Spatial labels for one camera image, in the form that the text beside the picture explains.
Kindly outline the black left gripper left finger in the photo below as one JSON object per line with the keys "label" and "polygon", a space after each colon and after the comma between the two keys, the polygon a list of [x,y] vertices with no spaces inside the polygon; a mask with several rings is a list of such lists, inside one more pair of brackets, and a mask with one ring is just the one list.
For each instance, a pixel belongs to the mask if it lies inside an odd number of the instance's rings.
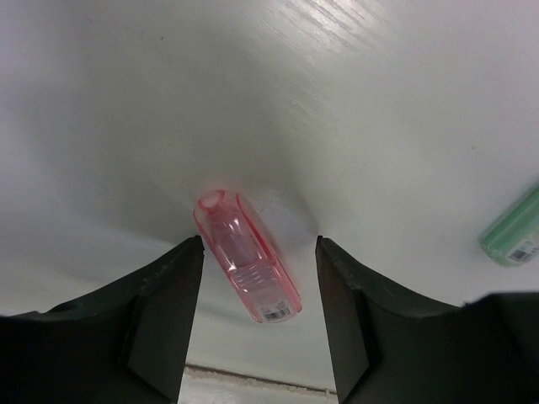
{"label": "black left gripper left finger", "polygon": [[175,403],[200,290],[191,237],[47,312],[1,320],[4,403]]}

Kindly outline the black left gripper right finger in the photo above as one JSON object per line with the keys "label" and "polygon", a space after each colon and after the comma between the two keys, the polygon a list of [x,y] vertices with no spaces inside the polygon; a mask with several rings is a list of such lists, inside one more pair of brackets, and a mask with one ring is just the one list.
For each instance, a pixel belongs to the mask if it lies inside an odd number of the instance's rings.
{"label": "black left gripper right finger", "polygon": [[538,295],[451,306],[316,243],[318,284],[342,403],[535,403]]}

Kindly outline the pink transparent case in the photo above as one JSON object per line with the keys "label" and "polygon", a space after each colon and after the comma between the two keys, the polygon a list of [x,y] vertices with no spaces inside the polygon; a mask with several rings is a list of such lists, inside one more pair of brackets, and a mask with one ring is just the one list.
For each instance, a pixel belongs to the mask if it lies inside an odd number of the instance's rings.
{"label": "pink transparent case", "polygon": [[241,194],[218,189],[201,196],[195,224],[239,299],[258,323],[290,320],[302,298],[267,227]]}

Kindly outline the green capped marker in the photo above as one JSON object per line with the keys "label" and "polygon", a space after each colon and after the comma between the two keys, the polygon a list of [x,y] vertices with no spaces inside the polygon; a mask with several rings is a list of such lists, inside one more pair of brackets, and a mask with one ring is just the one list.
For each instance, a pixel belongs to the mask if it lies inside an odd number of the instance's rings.
{"label": "green capped marker", "polygon": [[486,255],[503,267],[520,267],[538,256],[538,183],[480,236]]}

